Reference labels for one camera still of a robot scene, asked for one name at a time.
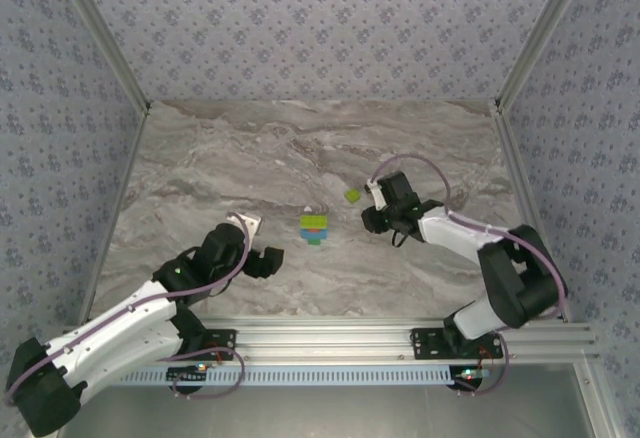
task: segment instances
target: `lime green cube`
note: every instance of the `lime green cube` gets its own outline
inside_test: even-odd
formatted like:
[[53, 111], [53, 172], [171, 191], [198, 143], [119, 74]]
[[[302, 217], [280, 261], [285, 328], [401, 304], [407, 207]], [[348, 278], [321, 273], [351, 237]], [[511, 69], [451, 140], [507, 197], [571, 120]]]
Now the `lime green cube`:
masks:
[[352, 205], [360, 199], [360, 192], [354, 188], [350, 189], [344, 194], [344, 197]]
[[327, 217], [325, 215], [301, 215], [300, 228], [308, 230], [324, 230], [327, 228]]

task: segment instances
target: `floral wallpaper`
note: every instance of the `floral wallpaper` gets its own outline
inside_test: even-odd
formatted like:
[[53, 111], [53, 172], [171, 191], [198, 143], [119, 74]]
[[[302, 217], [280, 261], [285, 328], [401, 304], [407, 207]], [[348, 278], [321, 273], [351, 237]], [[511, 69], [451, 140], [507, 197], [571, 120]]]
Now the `floral wallpaper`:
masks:
[[578, 319], [640, 436], [640, 0], [573, 0], [510, 112]]
[[95, 0], [149, 99], [496, 96], [545, 0]]
[[[69, 0], [1, 3], [4, 389], [20, 342], [77, 322], [138, 117]], [[0, 436], [23, 426], [0, 404]]]

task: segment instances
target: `wire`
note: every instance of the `wire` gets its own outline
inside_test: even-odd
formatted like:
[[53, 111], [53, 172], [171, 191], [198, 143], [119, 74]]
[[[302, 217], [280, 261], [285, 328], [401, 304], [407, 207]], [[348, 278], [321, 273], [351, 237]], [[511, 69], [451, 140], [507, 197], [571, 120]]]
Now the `wire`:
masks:
[[[446, 196], [443, 202], [444, 205], [444, 210], [445, 213], [447, 214], [447, 216], [449, 217], [449, 219], [451, 221], [453, 221], [454, 223], [457, 223], [458, 225], [464, 226], [466, 228], [469, 228], [471, 230], [474, 231], [480, 231], [480, 232], [484, 232], [484, 233], [489, 233], [495, 236], [500, 236], [501, 238], [505, 238], [509, 241], [512, 241], [514, 243], [516, 243], [518, 246], [521, 246], [522, 248], [528, 250], [529, 252], [531, 252], [536, 258], [538, 258], [538, 260], [540, 260], [540, 262], [542, 262], [542, 264], [547, 268], [547, 270], [549, 270], [549, 273], [551, 273], [551, 276], [553, 277], [553, 280], [556, 284], [556, 288], [558, 291], [558, 302], [556, 304], [556, 307], [554, 308], [554, 310], [549, 313], [548, 315], [544, 315], [543, 318], [555, 318], [557, 315], [562, 314], [564, 312], [564, 305], [565, 305], [565, 296], [564, 296], [564, 284], [562, 283], [562, 278], [560, 277], [560, 273], [558, 272], [557, 268], [554, 266], [554, 264], [551, 262], [551, 260], [549, 260], [544, 253], [542, 253], [540, 250], [538, 250], [535, 246], [533, 246], [531, 243], [523, 240], [522, 238], [519, 238], [507, 231], [502, 231], [502, 230], [497, 230], [495, 228], [493, 228], [491, 225], [479, 225], [477, 223], [472, 223], [469, 222], [467, 220], [464, 219], [464, 217], [457, 215], [456, 213], [454, 213], [453, 211], [451, 211], [449, 205], [451, 203], [451, 185], [449, 184], [449, 180], [447, 180], [447, 176], [443, 173], [443, 171], [430, 159], [425, 158], [424, 156], [418, 155], [416, 153], [399, 153], [396, 155], [393, 155], [392, 157], [386, 159], [385, 161], [383, 161], [378, 168], [376, 169], [376, 171], [373, 172], [373, 176], [371, 177], [371, 181], [375, 182], [376, 179], [378, 178], [378, 176], [380, 175], [380, 173], [382, 172], [382, 170], [384, 168], [386, 168], [389, 164], [393, 163], [394, 161], [397, 160], [401, 160], [403, 158], [413, 158], [416, 160], [420, 160], [424, 163], [426, 163], [427, 165], [429, 165], [431, 167], [431, 169], [433, 171], [435, 171], [438, 176], [442, 179], [442, 183], [444, 184], [444, 188], [445, 188], [445, 192], [446, 192]], [[486, 390], [482, 390], [482, 391], [476, 391], [475, 389], [473, 390], [474, 394], [476, 395], [485, 395], [487, 393], [490, 393], [492, 391], [494, 391], [496, 388], [498, 388], [499, 386], [502, 385], [502, 383], [504, 383], [504, 380], [507, 376], [507, 370], [509, 368], [509, 350], [507, 348], [507, 342], [505, 341], [504, 337], [502, 336], [501, 333], [498, 333], [498, 337], [500, 338], [500, 342], [502, 343], [502, 348], [504, 350], [504, 356], [505, 356], [505, 363], [504, 363], [504, 369], [502, 371], [502, 374], [500, 375], [500, 378], [498, 379], [498, 381], [496, 381], [491, 387], [489, 387]], [[462, 380], [454, 380], [456, 383], [460, 384], [460, 385], [464, 385], [467, 388], [473, 388], [472, 386], [470, 386], [468, 383], [463, 382]]]
[[222, 293], [224, 293], [225, 291], [227, 291], [227, 288], [229, 288], [229, 286], [231, 286], [231, 282], [233, 280], [229, 280], [227, 281], [227, 284], [224, 285], [224, 288], [222, 288], [218, 293], [216, 293], [215, 295], [209, 295], [209, 298], [213, 298], [215, 296], [220, 296]]
[[[493, 355], [491, 354], [491, 352], [482, 345], [478, 346], [478, 351], [480, 352], [481, 355], [487, 355], [491, 359], [491, 369], [489, 370], [489, 373], [493, 372], [493, 367], [495, 363], [493, 361]], [[478, 367], [480, 369], [482, 369], [482, 360], [483, 358], [480, 358], [480, 361], [478, 362]]]
[[[95, 333], [97, 333], [98, 331], [103, 329], [104, 327], [110, 325], [111, 323], [116, 321], [121, 316], [126, 315], [127, 313], [134, 312], [136, 307], [138, 307], [140, 305], [144, 305], [145, 303], [148, 303], [148, 302], [153, 301], [153, 300], [159, 300], [161, 298], [167, 298], [167, 299], [168, 298], [179, 298], [179, 297], [182, 297], [182, 296], [189, 296], [189, 295], [195, 295], [197, 293], [209, 292], [210, 290], [212, 290], [214, 288], [217, 288], [219, 286], [222, 286], [222, 285], [226, 284], [228, 281], [232, 280], [233, 277], [235, 277], [240, 272], [240, 270], [242, 270], [242, 267], [244, 266], [245, 262], [247, 261], [247, 256], [249, 255], [249, 230], [247, 229], [246, 223], [244, 222], [244, 220], [242, 219], [242, 217], [239, 214], [233, 213], [233, 212], [231, 212], [229, 214], [231, 216], [235, 217], [238, 220], [238, 222], [240, 223], [240, 227], [242, 228], [242, 233], [244, 233], [244, 250], [242, 251], [242, 256], [240, 257], [240, 261], [238, 262], [238, 264], [226, 276], [220, 278], [218, 281], [215, 281], [215, 282], [210, 283], [208, 285], [200, 286], [198, 288], [193, 288], [191, 290], [172, 291], [172, 292], [168, 292], [168, 293], [158, 293], [156, 295], [147, 296], [147, 297], [141, 298], [140, 300], [132, 303], [131, 305], [128, 305], [125, 308], [115, 312], [113, 315], [109, 316], [104, 321], [101, 321], [100, 323], [96, 324], [96, 326], [94, 326], [93, 328], [90, 328], [89, 330], [85, 331], [81, 335], [79, 335], [76, 338], [74, 338], [73, 340], [71, 340], [63, 348], [59, 349], [58, 351], [53, 352], [52, 354], [50, 354], [46, 358], [43, 358], [42, 360], [38, 361], [35, 365], [33, 365], [30, 368], [28, 368], [24, 373], [22, 373], [16, 379], [16, 381], [13, 382], [11, 387], [9, 387], [9, 389], [7, 390], [7, 392], [4, 395], [4, 404], [6, 406], [8, 406], [8, 407], [15, 406], [15, 404], [13, 403], [13, 400], [12, 400], [13, 395], [18, 390], [18, 388], [20, 388], [20, 386], [30, 376], [32, 376], [34, 373], [36, 373], [37, 371], [42, 369], [44, 366], [46, 366], [49, 363], [53, 362], [55, 359], [57, 359], [60, 356], [62, 356], [65, 352], [66, 353], [71, 353], [73, 351], [73, 348], [75, 346], [77, 346], [78, 344], [80, 344], [83, 340], [86, 340], [87, 338], [89, 338], [90, 336], [94, 335]], [[237, 353], [235, 353], [235, 351], [232, 354], [234, 356], [238, 356], [238, 357], [240, 356]]]
[[180, 373], [178, 376], [176, 376], [173, 379], [171, 389], [173, 390], [173, 394], [176, 398], [183, 398], [185, 400], [213, 400], [213, 399], [223, 398], [225, 396], [228, 396], [234, 391], [236, 391], [238, 388], [240, 388], [240, 384], [244, 381], [244, 377], [246, 375], [246, 364], [244, 362], [244, 358], [242, 358], [240, 353], [238, 353], [233, 348], [227, 348], [225, 346], [216, 346], [214, 348], [207, 348], [204, 350], [193, 351], [191, 353], [185, 353], [183, 355], [171, 356], [169, 358], [164, 358], [163, 360], [160, 360], [160, 361], [178, 361], [178, 360], [184, 360], [187, 358], [193, 358], [194, 356], [199, 356], [203, 353], [219, 353], [219, 352], [229, 353], [238, 359], [238, 362], [240, 363], [240, 374], [238, 375], [238, 379], [235, 381], [235, 383], [220, 393], [209, 393], [206, 395], [185, 395], [180, 393], [177, 388], [180, 378], [182, 378], [184, 375], [187, 375], [189, 373], [185, 371], [183, 373]]
[[504, 368], [502, 368], [502, 373], [500, 373], [500, 378], [498, 378], [498, 380], [493, 385], [491, 385], [486, 390], [478, 390], [473, 386], [471, 386], [469, 383], [465, 383], [464, 380], [455, 378], [453, 381], [455, 381], [460, 386], [469, 388], [471, 392], [477, 396], [487, 395], [492, 391], [495, 391], [496, 389], [498, 389], [500, 386], [502, 386], [502, 384], [504, 383], [504, 380], [507, 378], [507, 374], [509, 373], [509, 364], [511, 363], [511, 358], [509, 356], [509, 347], [507, 346], [507, 341], [504, 339], [504, 336], [502, 336], [502, 333], [498, 333], [498, 338], [500, 339], [500, 344], [502, 345], [502, 350], [504, 352]]
[[396, 243], [398, 234], [399, 233], [397, 231], [394, 231], [393, 236], [391, 237], [391, 246], [395, 248], [400, 248], [402, 245], [404, 245], [404, 242], [407, 241], [407, 238], [409, 238], [409, 235], [402, 235], [402, 239], [398, 243]]
[[[203, 346], [215, 346], [216, 348], [219, 348], [219, 345], [215, 342], [215, 341], [210, 341], [209, 343], [205, 343]], [[222, 364], [222, 357], [220, 356], [220, 353], [216, 353], [216, 356], [218, 357], [218, 364]]]
[[443, 203], [444, 210], [451, 221], [474, 231], [481, 231], [481, 232], [489, 233], [495, 236], [500, 236], [501, 238], [506, 238], [507, 240], [512, 241], [518, 244], [518, 246], [521, 246], [522, 248], [528, 250], [536, 258], [538, 258], [538, 260], [540, 260], [540, 262], [549, 270], [549, 273], [551, 273], [551, 276], [553, 277], [553, 280], [555, 281], [556, 287], [558, 289], [557, 305], [550, 314], [544, 315], [544, 318], [555, 318], [557, 315], [562, 314], [564, 312], [564, 305], [565, 305], [564, 284], [562, 283], [562, 278], [560, 277], [560, 273], [558, 272], [554, 264], [551, 262], [551, 260], [549, 260], [544, 255], [544, 253], [538, 250], [535, 246], [523, 240], [522, 238], [512, 235], [507, 231], [497, 230], [491, 227], [490, 225], [479, 225], [477, 223], [466, 221], [464, 217], [459, 216], [453, 211], [451, 211], [449, 208], [449, 205], [451, 203], [451, 185], [449, 184], [449, 180], [447, 180], [446, 175], [442, 172], [440, 168], [438, 168], [438, 166], [433, 161], [415, 153], [400, 153], [397, 155], [393, 155], [391, 158], [386, 159], [380, 164], [380, 166], [378, 166], [376, 171], [374, 171], [373, 176], [371, 177], [371, 181], [375, 182], [378, 176], [380, 175], [380, 173], [382, 172], [382, 170], [386, 168], [389, 164], [403, 158], [414, 158], [416, 160], [420, 160], [426, 163], [427, 165], [429, 165], [431, 169], [435, 171], [438, 174], [438, 176], [440, 176], [446, 190], [446, 196]]

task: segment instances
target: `gray marble tabletop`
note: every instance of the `gray marble tabletop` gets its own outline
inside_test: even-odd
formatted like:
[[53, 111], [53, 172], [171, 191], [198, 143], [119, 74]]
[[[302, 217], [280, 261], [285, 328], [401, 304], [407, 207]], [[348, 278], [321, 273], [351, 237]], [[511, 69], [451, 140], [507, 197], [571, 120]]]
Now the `gray marble tabletop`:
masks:
[[[392, 153], [438, 163], [454, 209], [497, 225], [519, 215], [502, 152], [482, 102], [156, 102], [143, 131], [126, 197], [98, 280], [92, 315], [132, 293], [179, 252], [199, 245], [228, 211], [262, 216], [258, 248], [285, 249], [267, 280], [238, 276], [200, 315], [444, 317], [476, 298], [482, 277], [446, 249], [372, 235], [350, 204]], [[401, 168], [423, 199], [443, 198], [420, 162]], [[305, 207], [328, 216], [328, 239], [300, 237]]]

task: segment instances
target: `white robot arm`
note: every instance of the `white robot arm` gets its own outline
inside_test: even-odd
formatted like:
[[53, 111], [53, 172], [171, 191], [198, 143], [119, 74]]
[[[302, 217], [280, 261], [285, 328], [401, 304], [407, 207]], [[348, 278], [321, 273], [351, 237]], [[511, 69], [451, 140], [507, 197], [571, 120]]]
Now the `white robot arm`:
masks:
[[188, 306], [228, 284], [236, 270], [267, 278], [282, 265], [282, 250], [268, 247], [263, 256], [251, 250], [261, 222], [230, 214], [202, 246], [166, 262], [99, 317], [44, 345], [36, 338], [22, 343], [7, 379], [7, 404], [18, 407], [34, 436], [46, 436], [140, 366], [206, 348], [206, 330]]
[[[519, 328], [558, 302], [559, 287], [539, 256], [549, 262], [551, 258], [533, 228], [492, 227], [447, 212], [440, 202], [421, 202], [402, 172], [369, 180], [366, 188], [374, 199], [374, 206], [362, 213], [368, 231], [393, 231], [394, 246], [408, 237], [443, 246], [481, 267], [486, 292], [444, 320], [447, 345], [458, 356], [473, 349], [475, 340], [484, 335]], [[396, 245], [397, 235], [403, 238]], [[505, 236], [515, 236], [537, 252], [518, 247]], [[517, 271], [514, 262], [524, 270]]]

